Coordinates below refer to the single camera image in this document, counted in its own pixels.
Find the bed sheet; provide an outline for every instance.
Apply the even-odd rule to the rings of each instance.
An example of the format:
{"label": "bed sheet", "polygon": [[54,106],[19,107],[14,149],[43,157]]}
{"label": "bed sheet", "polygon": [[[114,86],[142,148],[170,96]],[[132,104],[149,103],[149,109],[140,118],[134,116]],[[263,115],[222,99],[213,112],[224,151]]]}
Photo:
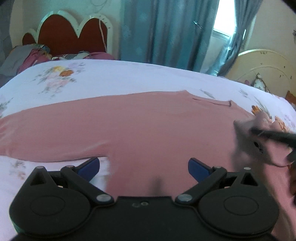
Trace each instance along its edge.
{"label": "bed sheet", "polygon": [[[279,117],[296,132],[296,112],[283,98],[225,78],[112,60],[50,61],[30,67],[0,89],[0,117],[28,108],[77,99],[180,90],[209,99],[232,100],[248,112],[252,112],[253,105],[258,106],[273,120]],[[43,165],[51,171],[82,162],[36,163],[0,156],[0,196],[4,197],[0,199],[0,240],[10,240],[16,234],[8,215],[9,205],[34,167]],[[111,168],[108,159],[102,159],[100,172],[91,182],[105,190]]]}

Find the red headboard panel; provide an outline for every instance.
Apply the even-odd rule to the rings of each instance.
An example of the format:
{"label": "red headboard panel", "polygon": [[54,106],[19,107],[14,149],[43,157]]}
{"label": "red headboard panel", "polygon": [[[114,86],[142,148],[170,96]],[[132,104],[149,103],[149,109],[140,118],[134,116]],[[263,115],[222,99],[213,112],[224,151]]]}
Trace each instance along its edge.
{"label": "red headboard panel", "polygon": [[[91,18],[84,25],[79,38],[71,23],[61,15],[49,16],[41,26],[38,43],[45,44],[50,48],[52,56],[79,51],[106,52],[99,19]],[[107,27],[101,21],[101,29],[107,46]],[[35,43],[33,36],[26,33],[22,39],[23,45]]]}

